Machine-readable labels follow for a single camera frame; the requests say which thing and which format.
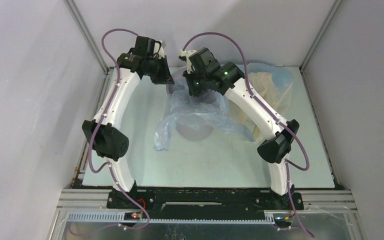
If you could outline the light blue trash bag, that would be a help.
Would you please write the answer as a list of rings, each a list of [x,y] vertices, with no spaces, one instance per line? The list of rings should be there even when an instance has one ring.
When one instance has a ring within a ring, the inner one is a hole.
[[[212,104],[205,104],[202,111],[195,112],[197,116],[205,119],[214,129],[218,129],[225,134],[240,136],[243,140],[254,142],[254,138],[250,130],[243,124],[234,121],[230,117],[229,100],[216,91],[208,91],[206,93],[214,93],[216,100]],[[165,109],[168,102],[168,95],[165,102]],[[174,113],[170,116],[163,117],[158,123],[154,133],[154,149],[156,151],[168,151],[171,144],[172,135],[175,131],[176,120],[180,113]]]

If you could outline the grey plastic trash bin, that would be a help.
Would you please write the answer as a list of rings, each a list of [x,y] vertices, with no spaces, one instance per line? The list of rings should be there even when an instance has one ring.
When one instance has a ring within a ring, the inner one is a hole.
[[[204,105],[216,101],[214,93],[205,93],[200,97],[189,95],[189,87],[183,76],[186,67],[172,71],[175,84],[166,86],[167,104],[164,117],[180,113],[175,121],[175,130],[188,141],[202,141],[208,138],[214,130],[204,118],[195,114],[203,110]]]

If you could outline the clear bag with yellow rim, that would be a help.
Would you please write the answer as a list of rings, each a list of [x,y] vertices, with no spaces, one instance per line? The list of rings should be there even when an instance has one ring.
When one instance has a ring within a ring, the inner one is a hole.
[[[294,76],[284,67],[264,63],[247,64],[249,82],[278,114],[285,116],[292,103]],[[233,101],[229,101],[229,116],[243,124],[252,133],[256,143],[264,140],[264,135],[257,125]]]

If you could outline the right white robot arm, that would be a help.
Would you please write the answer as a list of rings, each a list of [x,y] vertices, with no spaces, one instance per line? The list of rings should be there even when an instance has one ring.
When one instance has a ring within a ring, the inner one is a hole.
[[[291,202],[288,191],[292,186],[287,176],[286,159],[299,123],[294,119],[286,120],[263,99],[256,101],[257,94],[251,93],[253,87],[247,87],[244,72],[232,62],[220,65],[208,48],[181,50],[179,59],[186,63],[183,76],[190,96],[218,92],[235,103],[261,131],[264,139],[257,152],[268,163],[273,191],[270,201],[275,208],[284,209]]]

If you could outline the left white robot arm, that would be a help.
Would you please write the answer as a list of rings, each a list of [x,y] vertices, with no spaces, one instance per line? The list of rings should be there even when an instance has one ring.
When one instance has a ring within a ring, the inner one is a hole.
[[[171,85],[174,80],[162,40],[137,36],[134,46],[127,52],[110,58],[114,63],[110,89],[93,119],[83,122],[82,130],[89,143],[88,154],[95,153],[103,160],[100,166],[94,166],[89,158],[90,171],[97,174],[109,170],[112,188],[121,192],[118,201],[125,208],[133,208],[138,194],[132,191],[136,181],[128,165],[130,140],[121,131],[122,118],[143,77],[149,77],[155,85]]]

